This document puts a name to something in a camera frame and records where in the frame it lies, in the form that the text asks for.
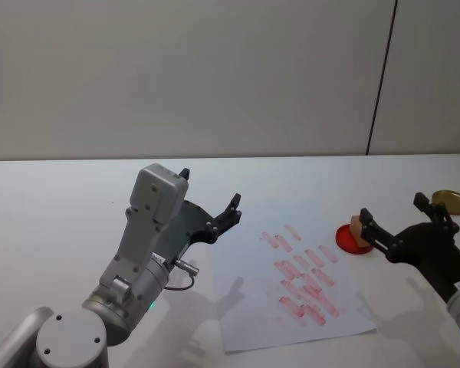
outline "red lid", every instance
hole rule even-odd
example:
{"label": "red lid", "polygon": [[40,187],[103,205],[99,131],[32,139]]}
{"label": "red lid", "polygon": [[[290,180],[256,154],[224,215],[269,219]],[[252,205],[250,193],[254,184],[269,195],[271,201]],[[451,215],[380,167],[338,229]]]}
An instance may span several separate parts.
{"label": "red lid", "polygon": [[350,225],[342,225],[336,231],[336,243],[343,251],[347,251],[352,255],[364,255],[373,249],[373,246],[361,248],[350,232]]}

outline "round lid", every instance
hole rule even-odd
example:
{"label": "round lid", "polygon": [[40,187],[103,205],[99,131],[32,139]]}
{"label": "round lid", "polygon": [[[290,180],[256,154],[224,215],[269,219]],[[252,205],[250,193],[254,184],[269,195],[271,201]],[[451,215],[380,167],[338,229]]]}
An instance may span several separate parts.
{"label": "round lid", "polygon": [[360,247],[356,240],[354,240],[353,234],[350,232],[350,225],[342,225],[336,231],[336,243],[343,251],[347,251],[352,255],[364,255],[373,249],[370,247]]}
{"label": "round lid", "polygon": [[439,190],[431,197],[433,203],[445,203],[450,215],[460,215],[460,193],[453,190]]}

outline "gold lid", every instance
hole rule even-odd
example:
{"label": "gold lid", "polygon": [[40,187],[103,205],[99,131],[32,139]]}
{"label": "gold lid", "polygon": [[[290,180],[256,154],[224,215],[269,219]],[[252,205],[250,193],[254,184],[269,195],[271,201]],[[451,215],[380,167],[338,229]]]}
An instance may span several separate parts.
{"label": "gold lid", "polygon": [[445,203],[450,215],[460,215],[460,193],[452,190],[439,190],[432,194],[433,203]]}

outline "white wall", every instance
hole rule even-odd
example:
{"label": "white wall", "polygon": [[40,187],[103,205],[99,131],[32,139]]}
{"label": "white wall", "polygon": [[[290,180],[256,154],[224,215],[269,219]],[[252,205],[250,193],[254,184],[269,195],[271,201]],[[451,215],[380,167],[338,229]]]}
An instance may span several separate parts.
{"label": "white wall", "polygon": [[393,0],[0,0],[0,159],[363,154]]}
{"label": "white wall", "polygon": [[370,153],[460,152],[460,0],[401,0]]}

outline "cable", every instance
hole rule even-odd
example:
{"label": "cable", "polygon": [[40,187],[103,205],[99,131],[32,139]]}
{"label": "cable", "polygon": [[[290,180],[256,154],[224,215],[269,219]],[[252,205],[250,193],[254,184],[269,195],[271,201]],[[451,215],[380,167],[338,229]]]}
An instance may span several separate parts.
{"label": "cable", "polygon": [[185,286],[185,287],[169,287],[169,286],[165,286],[164,288],[166,290],[174,290],[174,291],[184,291],[184,290],[188,290],[188,289],[192,288],[194,286],[194,276],[192,276],[189,273],[188,273],[188,275],[191,278],[191,284],[189,284],[188,286]]}
{"label": "cable", "polygon": [[383,66],[382,66],[382,73],[380,75],[380,83],[378,86],[378,92],[376,93],[376,101],[375,101],[375,108],[373,109],[373,119],[371,122],[370,127],[370,136],[368,136],[368,144],[366,145],[366,155],[370,154],[370,144],[371,139],[373,136],[373,127],[375,126],[376,121],[376,113],[378,111],[378,103],[380,102],[380,94],[382,93],[382,86],[383,86],[383,78],[385,77],[385,69],[386,69],[386,61],[389,58],[389,51],[390,51],[390,42],[392,41],[392,33],[393,33],[393,26],[396,22],[396,14],[397,14],[397,5],[399,4],[399,0],[395,0],[393,4],[393,12],[392,12],[392,21],[390,22],[390,29],[389,29],[389,39],[386,42],[386,50],[385,50],[385,57],[383,58]]}

